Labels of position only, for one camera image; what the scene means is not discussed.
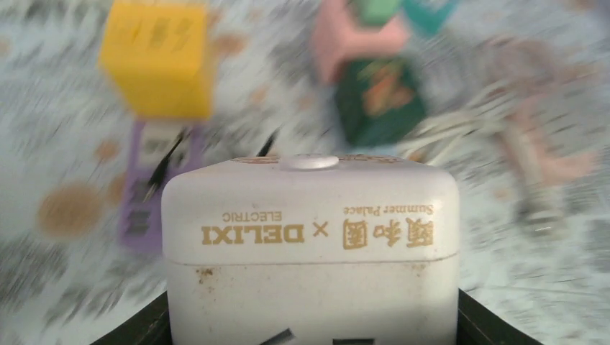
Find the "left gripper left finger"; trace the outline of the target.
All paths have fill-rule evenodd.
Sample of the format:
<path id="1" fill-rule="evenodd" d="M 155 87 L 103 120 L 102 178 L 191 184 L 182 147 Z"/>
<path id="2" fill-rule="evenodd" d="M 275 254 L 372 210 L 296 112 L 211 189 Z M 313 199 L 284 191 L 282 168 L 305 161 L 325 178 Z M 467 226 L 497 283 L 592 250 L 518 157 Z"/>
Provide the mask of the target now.
<path id="1" fill-rule="evenodd" d="M 171 345 L 167 293 L 91 345 Z"/>

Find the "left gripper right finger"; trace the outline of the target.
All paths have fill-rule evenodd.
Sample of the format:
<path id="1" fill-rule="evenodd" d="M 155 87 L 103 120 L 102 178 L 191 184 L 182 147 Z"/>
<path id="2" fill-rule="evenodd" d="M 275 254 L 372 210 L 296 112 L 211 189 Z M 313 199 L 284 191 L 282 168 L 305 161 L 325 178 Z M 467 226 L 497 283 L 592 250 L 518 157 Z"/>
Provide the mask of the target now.
<path id="1" fill-rule="evenodd" d="M 542 345 L 459 290 L 457 345 Z"/>

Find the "pink round power socket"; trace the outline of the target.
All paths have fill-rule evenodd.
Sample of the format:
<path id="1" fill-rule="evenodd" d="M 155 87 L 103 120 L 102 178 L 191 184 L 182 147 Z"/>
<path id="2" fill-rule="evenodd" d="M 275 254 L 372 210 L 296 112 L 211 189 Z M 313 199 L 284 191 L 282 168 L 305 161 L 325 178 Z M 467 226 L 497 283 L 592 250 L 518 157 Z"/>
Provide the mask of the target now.
<path id="1" fill-rule="evenodd" d="M 525 136 L 542 182 L 562 185 L 589 174 L 609 141 L 609 111 L 588 96 L 533 96 L 509 116 Z"/>

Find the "white square socket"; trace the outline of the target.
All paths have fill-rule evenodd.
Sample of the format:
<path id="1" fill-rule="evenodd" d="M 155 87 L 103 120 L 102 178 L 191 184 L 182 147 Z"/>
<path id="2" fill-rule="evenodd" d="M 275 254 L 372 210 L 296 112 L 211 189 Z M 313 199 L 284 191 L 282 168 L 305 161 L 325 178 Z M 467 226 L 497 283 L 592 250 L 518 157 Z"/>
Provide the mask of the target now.
<path id="1" fill-rule="evenodd" d="M 460 196 L 395 157 L 237 158 L 162 194 L 175 344 L 454 344 Z"/>

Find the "dark green cube socket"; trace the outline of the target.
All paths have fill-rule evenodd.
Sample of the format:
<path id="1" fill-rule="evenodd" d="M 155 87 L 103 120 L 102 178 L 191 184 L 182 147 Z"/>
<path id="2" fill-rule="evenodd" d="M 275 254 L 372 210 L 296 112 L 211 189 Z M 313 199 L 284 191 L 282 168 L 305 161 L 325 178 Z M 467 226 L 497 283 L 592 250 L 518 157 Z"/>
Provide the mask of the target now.
<path id="1" fill-rule="evenodd" d="M 401 141 L 427 117 L 419 87 L 404 57 L 348 62 L 334 94 L 346 141 L 352 147 Z"/>

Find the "yellow cube power socket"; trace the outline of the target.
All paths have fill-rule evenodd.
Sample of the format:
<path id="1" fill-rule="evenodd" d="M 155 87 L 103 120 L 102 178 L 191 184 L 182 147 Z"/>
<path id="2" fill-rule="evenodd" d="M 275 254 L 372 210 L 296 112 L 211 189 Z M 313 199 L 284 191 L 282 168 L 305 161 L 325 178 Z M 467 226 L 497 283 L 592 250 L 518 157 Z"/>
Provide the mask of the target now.
<path id="1" fill-rule="evenodd" d="M 139 119 L 205 120 L 216 59 L 203 4 L 115 1 L 99 63 Z"/>

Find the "pink cube power socket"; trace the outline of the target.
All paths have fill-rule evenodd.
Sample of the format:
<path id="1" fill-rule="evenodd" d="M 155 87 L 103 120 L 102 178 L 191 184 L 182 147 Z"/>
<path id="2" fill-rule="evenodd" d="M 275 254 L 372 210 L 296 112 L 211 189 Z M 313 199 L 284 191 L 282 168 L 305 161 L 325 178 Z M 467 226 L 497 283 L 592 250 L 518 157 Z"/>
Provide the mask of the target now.
<path id="1" fill-rule="evenodd" d="M 336 83 L 342 66 L 350 60 L 397 55 L 410 36 L 406 22 L 399 15 L 382 27 L 363 27 L 346 1 L 322 1 L 309 43 L 317 79 L 326 84 Z"/>

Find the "small green plug adapter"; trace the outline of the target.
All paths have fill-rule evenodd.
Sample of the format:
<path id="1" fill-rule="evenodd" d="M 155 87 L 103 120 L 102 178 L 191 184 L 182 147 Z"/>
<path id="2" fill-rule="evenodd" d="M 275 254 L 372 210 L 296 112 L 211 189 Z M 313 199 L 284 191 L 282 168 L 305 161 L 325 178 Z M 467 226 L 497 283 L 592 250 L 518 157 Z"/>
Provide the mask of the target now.
<path id="1" fill-rule="evenodd" d="M 401 0 L 352 0 L 351 9 L 359 23 L 365 26 L 381 27 L 396 15 Z"/>

